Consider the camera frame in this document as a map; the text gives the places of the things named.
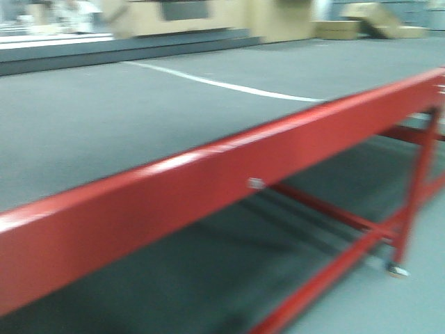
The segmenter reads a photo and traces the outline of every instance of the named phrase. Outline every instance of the gray floor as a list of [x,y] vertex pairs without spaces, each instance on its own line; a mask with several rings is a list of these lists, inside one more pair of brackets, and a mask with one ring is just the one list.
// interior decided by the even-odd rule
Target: gray floor
[[[303,95],[311,89],[324,92],[323,98],[334,98],[445,63],[440,52],[445,43],[440,40],[317,43],[173,57],[156,64],[203,77],[213,75],[214,80],[232,84],[256,84],[255,88],[263,90]],[[372,70],[363,72],[366,61],[361,68],[350,65],[354,58],[348,58],[350,53],[355,54],[356,64],[361,61],[357,48],[370,54],[368,63],[375,61],[378,50],[383,51],[386,56],[379,62],[387,66],[385,71],[380,75]],[[397,57],[401,55],[407,57],[403,70],[397,68],[388,74],[394,63],[400,63]],[[347,60],[332,70],[334,80],[348,69],[344,81],[331,81],[332,92],[330,82],[321,80],[328,66],[322,67],[317,72],[320,77],[314,75],[313,81],[309,81],[310,71],[299,79],[290,72],[294,68],[290,60],[317,57],[320,66]],[[249,58],[255,59],[258,68],[252,68],[254,61],[250,63]],[[210,63],[213,72],[209,73],[213,74],[206,74]],[[276,74],[277,68],[268,67],[269,63],[279,66],[282,75]],[[259,76],[260,69],[265,74]],[[236,71],[241,74],[230,77]],[[133,78],[131,86],[129,77]],[[7,177],[0,179],[0,186],[12,192],[21,189],[18,195],[1,193],[3,208],[306,107],[302,102],[220,92],[125,64],[0,78],[0,86],[7,106],[0,123],[0,140],[7,143],[0,151],[0,161]],[[307,91],[301,93],[294,86]],[[26,99],[4,93],[8,91],[22,92]],[[163,98],[144,94],[150,91],[162,93]],[[40,98],[43,93],[47,100]],[[76,99],[79,93],[91,98]],[[172,101],[179,101],[177,94],[187,104],[172,106]],[[122,115],[122,110],[130,114]],[[104,115],[112,115],[112,121],[105,121]],[[190,123],[189,134],[170,133],[149,140],[156,133],[147,132],[148,126],[162,135],[167,123],[178,130],[184,127],[184,120]],[[435,169],[444,170],[445,147],[438,155]],[[403,200],[413,156],[413,145],[377,137],[287,182],[378,220]],[[17,174],[8,174],[11,170]],[[66,179],[71,183],[60,183]],[[394,280],[384,273],[382,268],[391,253],[381,246],[285,333],[444,332],[444,205],[442,192],[422,211],[407,261],[410,278]],[[264,191],[0,319],[0,333],[244,333],[357,236],[356,231],[336,221]]]
[[[445,64],[445,39],[303,41],[138,61],[332,100]],[[0,210],[301,111],[124,63],[0,77]]]

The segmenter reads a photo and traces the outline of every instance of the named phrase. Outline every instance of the red metal bar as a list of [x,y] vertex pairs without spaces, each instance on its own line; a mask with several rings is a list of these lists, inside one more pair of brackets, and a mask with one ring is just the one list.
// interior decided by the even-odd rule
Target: red metal bar
[[[408,143],[413,143],[421,145],[423,139],[425,138],[425,131],[420,129],[413,129],[411,127],[405,127],[402,125],[396,125],[391,129],[388,129],[380,134],[381,136],[398,139],[400,141],[407,141]],[[441,134],[436,135],[436,140],[445,141],[445,136]]]
[[423,145],[421,146],[421,151],[419,153],[419,158],[416,163],[410,191],[407,197],[405,217],[400,229],[400,234],[394,240],[394,247],[396,249],[394,251],[393,261],[395,263],[401,263],[403,261],[409,234],[414,224],[415,216],[421,205],[423,186],[426,176],[428,175],[428,171],[430,170],[441,114],[440,109],[435,109],[431,113],[431,120],[428,128],[425,131]]
[[282,330],[297,314],[302,312],[330,285],[357,263],[363,255],[379,242],[381,237],[381,232],[377,230],[366,233],[305,283],[295,294],[287,298],[263,322],[255,326],[250,331],[250,334],[273,334]]
[[445,69],[302,113],[0,214],[0,315],[444,103]]
[[388,239],[393,239],[396,236],[394,231],[388,230],[380,224],[373,223],[372,221],[336,207],[330,203],[324,202],[312,195],[309,195],[308,193],[294,189],[286,184],[274,184],[270,188],[358,230],[379,230],[382,235]]

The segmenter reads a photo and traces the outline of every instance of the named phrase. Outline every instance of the white line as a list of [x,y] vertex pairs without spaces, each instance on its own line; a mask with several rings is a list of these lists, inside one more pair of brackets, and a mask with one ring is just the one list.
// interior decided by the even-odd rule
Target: white line
[[151,70],[156,70],[156,71],[159,71],[159,72],[168,73],[168,74],[171,74],[171,75],[175,75],[176,77],[181,77],[181,78],[184,78],[184,79],[201,82],[203,84],[208,84],[208,85],[212,85],[212,86],[217,86],[217,87],[237,90],[239,92],[244,92],[244,93],[249,93],[249,94],[254,94],[254,95],[260,95],[260,96],[265,96],[265,97],[274,97],[275,99],[304,101],[304,102],[322,102],[323,101],[323,100],[320,100],[320,99],[311,99],[309,97],[292,96],[292,95],[285,95],[285,94],[279,94],[279,93],[274,93],[274,92],[268,92],[266,90],[259,90],[259,89],[256,89],[256,88],[249,88],[249,87],[245,87],[245,86],[234,85],[232,83],[224,83],[224,82],[220,82],[220,81],[213,81],[213,80],[205,79],[205,78],[202,78],[202,77],[196,77],[194,75],[187,74],[187,73],[184,73],[184,72],[175,71],[175,70],[171,70],[171,69],[168,69],[168,68],[165,68],[165,67],[150,65],[150,64],[146,64],[146,63],[142,64],[142,63],[137,63],[135,61],[122,61],[122,63],[129,64],[129,65],[134,65],[134,66],[139,66],[139,67],[146,67],[146,68],[149,68]]

